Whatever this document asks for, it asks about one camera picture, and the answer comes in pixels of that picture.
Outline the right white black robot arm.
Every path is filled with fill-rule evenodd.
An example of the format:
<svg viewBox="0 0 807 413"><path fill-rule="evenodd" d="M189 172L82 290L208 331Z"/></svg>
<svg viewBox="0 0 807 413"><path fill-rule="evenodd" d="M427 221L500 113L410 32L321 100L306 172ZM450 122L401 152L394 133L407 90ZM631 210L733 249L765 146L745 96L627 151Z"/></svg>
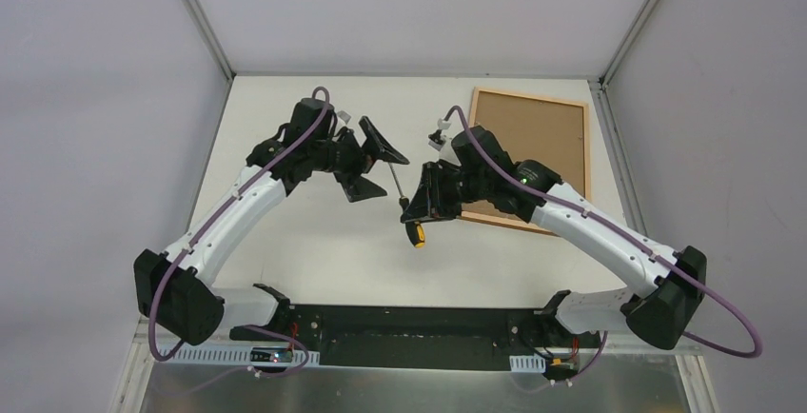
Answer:
<svg viewBox="0 0 807 413"><path fill-rule="evenodd" d="M436 130L429 144L439 159L423 164L403 223L451 221L463 205L488 202L563 238L624 282L622 289L596 293L557 292L541 311L546 342L562 346L584 332L616 331L632 332L659 349L677 345L703 294L653 257L662 255L703 281L702 252L692 246L676 252L600 215L556 171L535 160L511 160L481 126L453 138Z"/></svg>

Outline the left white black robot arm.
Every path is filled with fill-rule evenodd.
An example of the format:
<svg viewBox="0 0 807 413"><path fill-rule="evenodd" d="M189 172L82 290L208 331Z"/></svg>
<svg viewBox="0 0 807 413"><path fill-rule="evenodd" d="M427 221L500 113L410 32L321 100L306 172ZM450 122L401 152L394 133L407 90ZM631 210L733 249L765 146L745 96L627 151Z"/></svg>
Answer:
<svg viewBox="0 0 807 413"><path fill-rule="evenodd" d="M236 180L214 208L180 239L133 264L137 305L149 326L160 326L183 344L199 345L220 329L253 325L268 341L289 331L288 299L266 285L215 288L224 263L270 210L315 172L329 173L351 203L386 196L366 179L378 162L406 165L368 117L364 140L340 127L344 114L326 100L301 99L289 122L257 144Z"/></svg>

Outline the brown wooden photo frame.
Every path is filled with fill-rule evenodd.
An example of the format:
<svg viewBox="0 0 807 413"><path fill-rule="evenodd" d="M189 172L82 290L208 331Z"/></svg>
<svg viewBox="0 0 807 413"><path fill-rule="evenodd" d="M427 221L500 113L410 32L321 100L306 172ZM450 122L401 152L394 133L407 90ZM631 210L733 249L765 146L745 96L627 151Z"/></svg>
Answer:
<svg viewBox="0 0 807 413"><path fill-rule="evenodd" d="M492 132L513 161L536 160L592 197L588 104L475 88L468 121Z"/></svg>

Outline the black orange handle screwdriver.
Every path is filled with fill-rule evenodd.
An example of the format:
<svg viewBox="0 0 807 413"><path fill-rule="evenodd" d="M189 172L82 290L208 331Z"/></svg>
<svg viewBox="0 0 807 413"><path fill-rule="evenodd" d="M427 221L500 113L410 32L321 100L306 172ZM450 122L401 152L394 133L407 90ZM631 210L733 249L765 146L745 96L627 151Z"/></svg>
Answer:
<svg viewBox="0 0 807 413"><path fill-rule="evenodd" d="M409 205L408 198L404 195L403 189L401 187L398 175L393 167L392 164L387 164L390 169L391 175L393 177L393 181L395 184L396 189L399 193L399 206L402 210L406 210ZM417 222L409 222L405 223L405 230L408 240L411 245L415 248L421 248L425 245L425 235L422 226Z"/></svg>

